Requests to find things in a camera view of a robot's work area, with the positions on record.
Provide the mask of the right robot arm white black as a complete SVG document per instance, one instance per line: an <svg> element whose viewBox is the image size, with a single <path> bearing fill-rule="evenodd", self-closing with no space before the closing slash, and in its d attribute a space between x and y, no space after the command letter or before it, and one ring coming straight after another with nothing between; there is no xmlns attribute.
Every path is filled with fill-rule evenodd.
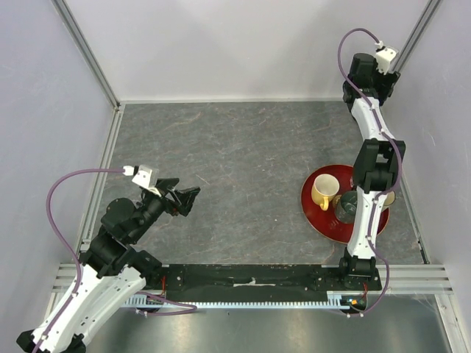
<svg viewBox="0 0 471 353"><path fill-rule="evenodd" d="M406 144L393 137L381 114L400 78L387 72L378 55L357 53L343 84L343 100L358 124L363 138L353 165L352 182L357 194L353 233L339 263L337 280L351 290L367 287L381 290L376 267L375 240L386 197L402 175Z"/></svg>

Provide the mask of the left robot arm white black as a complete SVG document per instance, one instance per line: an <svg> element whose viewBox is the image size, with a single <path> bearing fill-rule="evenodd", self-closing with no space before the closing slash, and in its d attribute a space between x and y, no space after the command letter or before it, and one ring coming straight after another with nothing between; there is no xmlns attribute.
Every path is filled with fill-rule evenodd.
<svg viewBox="0 0 471 353"><path fill-rule="evenodd" d="M16 343L24 352L85 352L111 316L138 291L156 288L162 263L134 245L163 213L187 216L198 187L176 189L178 178L143 188L141 200L118 198L107 206L97 236L79 256L79 271L60 303Z"/></svg>

